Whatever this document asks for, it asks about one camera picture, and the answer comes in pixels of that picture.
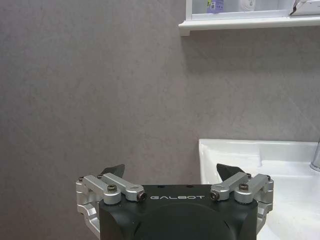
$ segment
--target white shelf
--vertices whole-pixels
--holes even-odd
[[[189,36],[190,31],[219,29],[259,29],[279,27],[303,27],[320,25],[320,15],[235,18],[213,20],[186,20],[179,24],[180,35]]]
[[[221,29],[258,29],[320,25],[320,14],[288,16],[288,8],[269,11],[193,14],[193,0],[186,0],[186,20],[179,24],[181,36],[190,31]]]

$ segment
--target gray wall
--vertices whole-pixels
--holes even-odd
[[[199,183],[199,138],[317,141],[320,28],[192,32],[185,0],[2,0],[0,236],[93,240],[75,180]]]

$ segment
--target sink basin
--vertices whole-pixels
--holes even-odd
[[[310,168],[316,142],[200,139],[202,184],[221,183],[218,163],[274,180],[273,211],[258,240],[320,240],[320,172]]]

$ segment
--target chrome faucet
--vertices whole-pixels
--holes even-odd
[[[316,147],[315,155],[313,161],[310,164],[310,167],[318,172],[320,172],[320,140]]]

